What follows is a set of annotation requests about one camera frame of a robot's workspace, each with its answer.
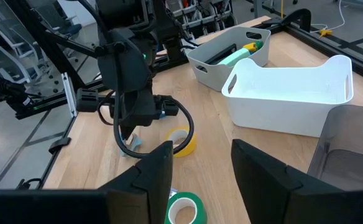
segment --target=bin handle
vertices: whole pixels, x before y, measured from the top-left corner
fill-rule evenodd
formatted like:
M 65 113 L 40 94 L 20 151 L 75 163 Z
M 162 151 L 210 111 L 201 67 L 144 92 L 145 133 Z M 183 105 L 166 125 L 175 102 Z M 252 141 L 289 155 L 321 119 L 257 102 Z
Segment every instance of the bin handle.
M 233 72 L 230 74 L 230 76 L 227 78 L 226 82 L 224 83 L 224 86 L 223 88 L 221 89 L 221 93 L 224 95 L 224 96 L 229 96 L 230 95 L 230 84 L 232 82 L 232 80 L 234 79 L 234 77 L 236 78 L 236 83 L 237 84 L 237 73 L 236 72 Z

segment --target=wooden table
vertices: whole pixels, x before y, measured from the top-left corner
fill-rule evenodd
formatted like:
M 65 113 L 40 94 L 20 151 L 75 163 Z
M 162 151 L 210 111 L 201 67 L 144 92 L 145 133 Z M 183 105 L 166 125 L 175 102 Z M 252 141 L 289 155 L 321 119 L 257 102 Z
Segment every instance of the wooden table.
M 260 17 L 240 26 L 254 26 L 267 19 Z M 206 42 L 220 33 L 198 40 Z M 271 36 L 268 67 L 315 67 L 327 59 L 287 33 Z M 159 73 L 154 78 L 154 93 L 172 95 L 194 119 L 197 147 L 191 155 L 174 159 L 172 187 L 197 194 L 206 207 L 208 223 L 249 223 L 232 169 L 232 139 L 243 139 L 271 156 L 307 171 L 317 138 L 234 125 L 228 115 L 225 97 L 198 83 L 190 65 Z M 363 106 L 363 77 L 357 74 L 354 74 L 352 104 Z M 104 115 L 110 120 L 107 111 Z M 135 133 L 143 140 L 139 151 L 151 151 L 164 142 L 169 130 L 187 124 L 180 112 L 177 117 L 167 117 L 154 121 L 147 128 L 137 128 Z M 137 161 L 120 156 L 113 127 L 104 125 L 97 113 L 79 113 L 68 136 L 72 141 L 60 151 L 45 189 L 95 189 Z

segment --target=gray plastic bin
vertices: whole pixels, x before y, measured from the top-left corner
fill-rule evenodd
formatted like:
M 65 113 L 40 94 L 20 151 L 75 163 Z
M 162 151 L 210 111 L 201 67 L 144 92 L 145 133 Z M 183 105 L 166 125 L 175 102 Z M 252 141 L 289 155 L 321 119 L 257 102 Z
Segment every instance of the gray plastic bin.
M 266 65 L 269 60 L 271 32 L 265 29 L 233 27 L 187 54 L 188 61 L 194 70 L 196 79 L 216 91 L 221 91 L 234 67 L 228 67 L 227 65 L 208 65 L 204 62 L 232 44 L 236 44 L 237 49 L 241 49 L 244 45 L 257 41 L 257 39 L 248 38 L 248 33 L 260 34 L 262 38 L 259 40 L 263 42 L 263 47 L 248 58 L 252 59 L 258 66 L 263 67 Z
M 363 190 L 363 107 L 328 113 L 307 173 L 343 190 Z

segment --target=white storage basket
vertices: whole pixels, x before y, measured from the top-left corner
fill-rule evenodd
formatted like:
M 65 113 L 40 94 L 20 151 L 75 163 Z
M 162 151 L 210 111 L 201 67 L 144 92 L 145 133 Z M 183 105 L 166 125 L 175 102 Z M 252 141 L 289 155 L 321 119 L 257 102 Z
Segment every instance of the white storage basket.
M 259 66 L 266 65 L 269 60 L 271 32 L 265 29 L 233 27 L 187 54 L 196 79 L 216 91 L 221 91 L 233 67 L 228 67 L 227 65 L 208 65 L 205 62 L 232 44 L 236 44 L 237 50 L 239 50 L 244 45 L 257 41 L 256 39 L 247 38 L 247 33 L 260 34 L 262 36 L 259 40 L 263 42 L 263 47 L 250 55 L 249 58 Z
M 245 58 L 222 94 L 238 126 L 319 137 L 330 109 L 353 98 L 351 60 L 337 55 L 314 68 L 261 68 Z

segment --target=floor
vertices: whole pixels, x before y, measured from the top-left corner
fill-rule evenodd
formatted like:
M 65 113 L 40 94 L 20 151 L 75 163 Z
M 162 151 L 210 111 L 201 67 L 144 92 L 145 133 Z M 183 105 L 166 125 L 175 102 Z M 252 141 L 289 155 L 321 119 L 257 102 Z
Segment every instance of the floor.
M 251 3 L 245 0 L 233 0 L 232 3 L 238 23 L 254 18 L 254 13 L 250 12 Z M 286 0 L 284 11 L 285 14 L 288 14 L 303 7 L 312 12 L 313 23 L 334 27 L 342 22 L 338 4 L 332 0 L 299 0 L 297 5 L 293 5 L 292 0 Z M 275 9 L 280 11 L 280 1 L 276 1 Z M 346 24 L 333 33 L 333 36 L 342 42 L 334 44 L 348 43 L 346 46 L 353 44 L 353 46 L 363 49 L 363 9 L 346 6 L 342 3 L 342 11 Z M 267 11 L 263 11 L 263 13 L 275 16 Z M 96 25 L 91 24 L 84 27 L 77 41 L 86 45 L 96 42 Z M 346 50 L 352 52 L 354 49 L 357 50 L 354 47 L 346 47 Z M 79 53 L 76 53 L 75 56 L 79 58 L 79 62 L 74 63 L 73 66 L 78 70 L 78 74 L 84 82 L 90 82 L 99 72 L 96 59 Z M 55 77 L 60 76 L 58 71 L 53 74 Z M 0 189 L 14 189 L 21 179 L 41 177 L 51 158 L 48 149 L 51 143 L 60 138 L 70 119 L 67 105 L 17 120 L 13 110 L 7 104 L 0 103 Z

